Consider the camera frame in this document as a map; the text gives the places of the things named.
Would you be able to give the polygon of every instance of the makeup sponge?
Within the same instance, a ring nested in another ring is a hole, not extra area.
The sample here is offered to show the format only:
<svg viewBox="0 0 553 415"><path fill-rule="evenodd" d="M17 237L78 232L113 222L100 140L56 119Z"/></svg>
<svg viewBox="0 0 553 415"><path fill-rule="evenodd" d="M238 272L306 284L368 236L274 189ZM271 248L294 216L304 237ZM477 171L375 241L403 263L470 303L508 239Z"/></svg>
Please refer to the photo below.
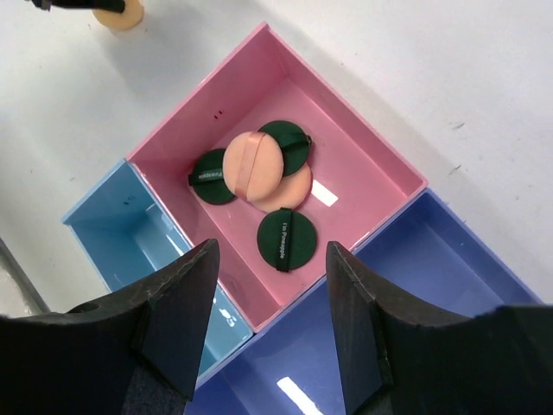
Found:
<svg viewBox="0 0 553 415"><path fill-rule="evenodd" d="M225 149L215 149L204 154L194 165L188 176L188 184L207 203L223 205L232 201L234 195L223 179L223 157Z"/></svg>
<svg viewBox="0 0 553 415"><path fill-rule="evenodd" d="M125 0L123 13L98 9L93 10L92 13L96 17L96 20L108 29L127 30L135 27L142 21L144 7L140 4L139 0Z"/></svg>
<svg viewBox="0 0 553 415"><path fill-rule="evenodd" d="M315 254L317 232L308 218L291 209L264 217L257 230L257 248L269 265L288 272L304 266Z"/></svg>
<svg viewBox="0 0 553 415"><path fill-rule="evenodd" d="M280 147L262 132L245 132L235 137L223 158L226 186L247 201L270 195L283 178L283 169Z"/></svg>
<svg viewBox="0 0 553 415"><path fill-rule="evenodd" d="M309 194L311 182L311 169L307 164L303 164L293 175L284 177L273 193L252 204L266 213L280 208L295 209Z"/></svg>
<svg viewBox="0 0 553 415"><path fill-rule="evenodd" d="M299 170L309 157L311 137L289 121L271 121L259 129L275 138L283 152L283 176L290 176Z"/></svg>

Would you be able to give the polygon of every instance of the blue plastic bin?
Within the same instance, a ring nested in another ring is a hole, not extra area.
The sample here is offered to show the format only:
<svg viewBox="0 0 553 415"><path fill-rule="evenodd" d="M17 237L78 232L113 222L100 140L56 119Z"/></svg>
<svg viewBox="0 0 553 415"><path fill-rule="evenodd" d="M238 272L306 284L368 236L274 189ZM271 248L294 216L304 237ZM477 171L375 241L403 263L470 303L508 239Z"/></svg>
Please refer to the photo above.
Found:
<svg viewBox="0 0 553 415"><path fill-rule="evenodd" d="M77 203L63 223L71 227L109 291L163 268L190 249L125 160ZM251 336L244 318L218 286L200 380Z"/></svg>
<svg viewBox="0 0 553 415"><path fill-rule="evenodd" d="M356 250L376 273L464 316L537 297L430 190Z"/></svg>
<svg viewBox="0 0 553 415"><path fill-rule="evenodd" d="M465 316L538 301L430 191L356 254L404 289ZM185 411L221 413L345 413L325 278L200 387Z"/></svg>

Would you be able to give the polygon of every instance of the storage bin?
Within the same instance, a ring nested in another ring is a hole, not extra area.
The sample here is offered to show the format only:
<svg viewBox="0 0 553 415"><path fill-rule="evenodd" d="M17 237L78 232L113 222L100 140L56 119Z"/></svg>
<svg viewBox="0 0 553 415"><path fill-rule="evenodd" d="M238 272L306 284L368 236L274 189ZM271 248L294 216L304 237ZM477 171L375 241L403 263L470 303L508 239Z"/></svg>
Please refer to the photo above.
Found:
<svg viewBox="0 0 553 415"><path fill-rule="evenodd" d="M190 249L125 160L77 203L63 223L71 227L109 291L146 277ZM250 327L218 286L200 378L251 336Z"/></svg>
<svg viewBox="0 0 553 415"><path fill-rule="evenodd" d="M264 262L264 213L235 200L214 206L188 186L205 152L278 119L313 139L313 187L298 208L315 225L314 257L289 273ZM220 284L259 331L325 273L326 242L354 248L426 186L426 181L266 24L256 29L130 155L160 204L192 244L219 240Z"/></svg>
<svg viewBox="0 0 553 415"><path fill-rule="evenodd" d="M426 190L356 255L385 278L465 316L536 303L511 271ZM323 278L199 388L185 415L345 414Z"/></svg>
<svg viewBox="0 0 553 415"><path fill-rule="evenodd" d="M355 251L376 273L464 316L537 297L432 191Z"/></svg>

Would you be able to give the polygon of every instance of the black cable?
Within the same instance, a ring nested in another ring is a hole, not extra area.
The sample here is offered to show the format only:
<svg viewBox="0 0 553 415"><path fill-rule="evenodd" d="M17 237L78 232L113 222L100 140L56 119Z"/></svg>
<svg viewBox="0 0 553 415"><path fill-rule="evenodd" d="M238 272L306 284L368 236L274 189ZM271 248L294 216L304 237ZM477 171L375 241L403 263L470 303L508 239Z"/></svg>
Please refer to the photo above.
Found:
<svg viewBox="0 0 553 415"><path fill-rule="evenodd" d="M98 9L112 11L114 13L124 12L124 0L31 0L33 4L40 8L49 10L44 3L62 9Z"/></svg>

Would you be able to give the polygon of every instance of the white floor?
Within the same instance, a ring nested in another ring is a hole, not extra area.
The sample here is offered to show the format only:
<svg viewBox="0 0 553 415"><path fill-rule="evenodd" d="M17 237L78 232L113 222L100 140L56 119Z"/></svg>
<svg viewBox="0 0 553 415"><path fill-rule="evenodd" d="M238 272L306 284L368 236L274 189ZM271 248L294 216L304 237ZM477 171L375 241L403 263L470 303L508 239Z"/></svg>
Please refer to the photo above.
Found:
<svg viewBox="0 0 553 415"><path fill-rule="evenodd" d="M553 302L550 0L144 5L115 35L2 4L0 234L52 309L105 292L61 216L263 20Z"/></svg>

